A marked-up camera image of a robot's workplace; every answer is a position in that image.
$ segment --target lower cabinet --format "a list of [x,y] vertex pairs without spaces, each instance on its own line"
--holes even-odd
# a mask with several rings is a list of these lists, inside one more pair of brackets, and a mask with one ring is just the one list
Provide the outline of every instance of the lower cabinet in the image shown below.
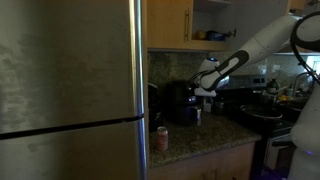
[[151,180],[248,180],[254,142],[151,168]]

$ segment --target refrigerator door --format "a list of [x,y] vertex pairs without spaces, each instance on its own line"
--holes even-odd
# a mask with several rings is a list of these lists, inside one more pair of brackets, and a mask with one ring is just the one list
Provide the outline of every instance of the refrigerator door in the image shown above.
[[144,120],[0,141],[0,179],[145,179]]
[[143,114],[140,0],[3,0],[0,134]]

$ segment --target kitchen counter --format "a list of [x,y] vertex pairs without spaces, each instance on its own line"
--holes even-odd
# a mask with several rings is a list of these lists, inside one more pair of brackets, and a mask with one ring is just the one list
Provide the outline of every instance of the kitchen counter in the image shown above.
[[169,145],[165,152],[156,149],[156,134],[150,133],[149,167],[158,167],[180,160],[258,141],[261,136],[223,115],[202,112],[200,126],[180,126],[164,120]]

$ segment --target backsplash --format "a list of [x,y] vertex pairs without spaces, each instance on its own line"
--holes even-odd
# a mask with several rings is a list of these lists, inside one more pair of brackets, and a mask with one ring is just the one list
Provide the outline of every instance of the backsplash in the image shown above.
[[[161,91],[167,82],[191,78],[206,57],[214,57],[221,63],[231,54],[232,52],[148,52],[149,82],[158,85]],[[296,75],[304,72],[294,55],[272,55],[256,64],[241,67],[231,75],[260,74],[264,68],[267,82],[276,78],[281,87],[293,84]]]

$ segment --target kitchen sink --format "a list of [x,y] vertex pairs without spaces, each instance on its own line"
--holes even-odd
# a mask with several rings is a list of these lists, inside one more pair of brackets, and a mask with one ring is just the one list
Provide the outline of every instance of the kitchen sink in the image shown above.
[[309,97],[297,97],[286,101],[277,101],[275,108],[289,122],[296,122]]

